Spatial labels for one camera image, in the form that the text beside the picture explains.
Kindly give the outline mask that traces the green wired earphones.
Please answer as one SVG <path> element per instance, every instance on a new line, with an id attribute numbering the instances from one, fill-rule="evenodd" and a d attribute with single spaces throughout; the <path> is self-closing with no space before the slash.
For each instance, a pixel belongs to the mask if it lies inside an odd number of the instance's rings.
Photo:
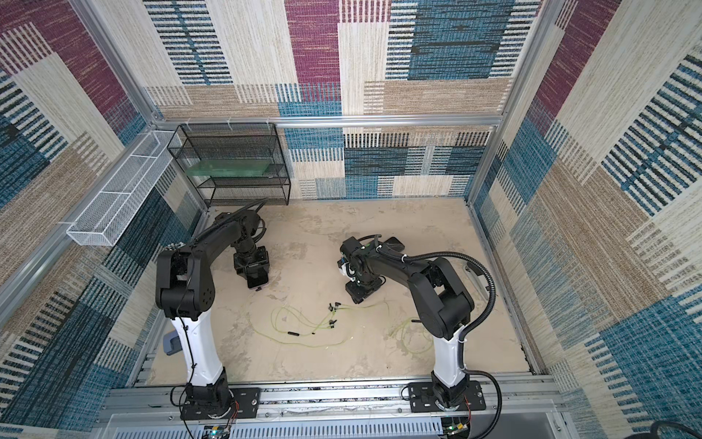
<path id="1" fill-rule="evenodd" d="M 389 323 L 383 336 L 385 342 L 403 355 L 420 356 L 433 349 L 433 336 L 422 325 L 418 316 L 411 316 L 390 308 Z"/>
<path id="2" fill-rule="evenodd" d="M 325 314 L 318 319 L 309 318 L 302 309 L 280 305 L 269 313 L 268 329 L 259 329 L 250 315 L 247 316 L 247 323 L 255 335 L 278 346 L 330 349 L 351 342 L 355 336 L 353 329 L 344 329 L 339 325 L 340 316 L 348 313 L 356 316 L 376 308 L 389 313 L 389 303 L 386 301 L 375 305 L 329 303 Z"/>

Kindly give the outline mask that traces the blue-edged smartphone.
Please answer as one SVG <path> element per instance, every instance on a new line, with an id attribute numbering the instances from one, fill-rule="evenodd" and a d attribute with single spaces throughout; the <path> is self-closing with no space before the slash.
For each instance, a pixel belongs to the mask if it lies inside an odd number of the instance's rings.
<path id="1" fill-rule="evenodd" d="M 405 245 L 396 237 L 390 237 L 382 243 L 384 249 L 389 249 L 394 252 L 404 253 Z"/>

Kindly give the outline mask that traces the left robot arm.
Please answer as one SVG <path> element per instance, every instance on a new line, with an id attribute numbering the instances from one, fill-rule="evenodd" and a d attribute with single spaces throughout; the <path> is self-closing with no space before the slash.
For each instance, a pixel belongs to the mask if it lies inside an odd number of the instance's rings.
<path id="1" fill-rule="evenodd" d="M 235 272 L 248 289 L 268 284 L 269 254 L 259 245 L 266 233 L 260 215 L 266 203 L 260 199 L 222 213 L 188 243 L 172 244 L 157 257 L 155 303 L 177 331 L 186 359 L 183 396 L 174 403 L 183 421 L 223 419 L 236 413 L 211 325 L 216 300 L 211 265 L 231 247 Z"/>

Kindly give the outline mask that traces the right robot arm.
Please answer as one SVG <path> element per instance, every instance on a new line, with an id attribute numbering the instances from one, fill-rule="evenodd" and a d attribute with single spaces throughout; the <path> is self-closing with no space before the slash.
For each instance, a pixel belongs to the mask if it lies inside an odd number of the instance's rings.
<path id="1" fill-rule="evenodd" d="M 337 265 L 348 278 L 346 291 L 356 304 L 388 280 L 409 290 L 420 323 L 434 340 L 434 398 L 440 408 L 455 409 L 463 403 L 469 382 L 459 365 L 459 335 L 470 323 L 475 302 L 447 259 L 411 257 L 401 254 L 403 249 L 395 238 L 362 243 L 350 237 L 341 244 Z"/>

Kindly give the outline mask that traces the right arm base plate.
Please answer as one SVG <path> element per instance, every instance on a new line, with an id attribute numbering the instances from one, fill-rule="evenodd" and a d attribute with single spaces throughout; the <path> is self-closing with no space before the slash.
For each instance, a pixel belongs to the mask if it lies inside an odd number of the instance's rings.
<path id="1" fill-rule="evenodd" d="M 406 399 L 413 413 L 485 411 L 486 400 L 477 380 L 463 380 L 448 388 L 440 382 L 411 382 L 406 386 Z"/>

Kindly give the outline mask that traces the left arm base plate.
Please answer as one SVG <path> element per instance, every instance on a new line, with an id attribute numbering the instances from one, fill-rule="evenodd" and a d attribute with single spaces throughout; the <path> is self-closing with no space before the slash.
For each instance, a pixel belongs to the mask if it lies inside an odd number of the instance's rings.
<path id="1" fill-rule="evenodd" d="M 180 409 L 182 421 L 217 421 L 253 419 L 257 416 L 260 388 L 229 389 L 229 395 L 197 402 L 188 398 Z"/>

